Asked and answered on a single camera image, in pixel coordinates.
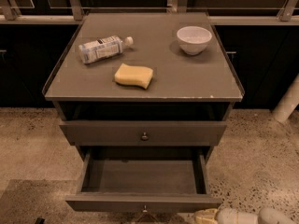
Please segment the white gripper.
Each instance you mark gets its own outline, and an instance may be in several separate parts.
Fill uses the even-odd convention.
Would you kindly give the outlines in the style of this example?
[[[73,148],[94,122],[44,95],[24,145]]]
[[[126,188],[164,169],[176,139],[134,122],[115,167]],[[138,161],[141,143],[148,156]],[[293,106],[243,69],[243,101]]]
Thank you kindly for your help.
[[[240,212],[232,208],[215,208],[196,211],[193,215],[195,224],[258,224],[258,216]]]

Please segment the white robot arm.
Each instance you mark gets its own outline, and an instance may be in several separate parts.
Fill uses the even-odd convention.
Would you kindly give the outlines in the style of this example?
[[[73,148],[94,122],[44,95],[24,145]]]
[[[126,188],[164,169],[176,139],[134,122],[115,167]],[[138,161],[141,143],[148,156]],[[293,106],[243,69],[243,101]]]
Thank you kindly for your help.
[[[296,224],[273,208],[264,207],[258,214],[240,212],[233,208],[212,208],[194,213],[195,224]]]

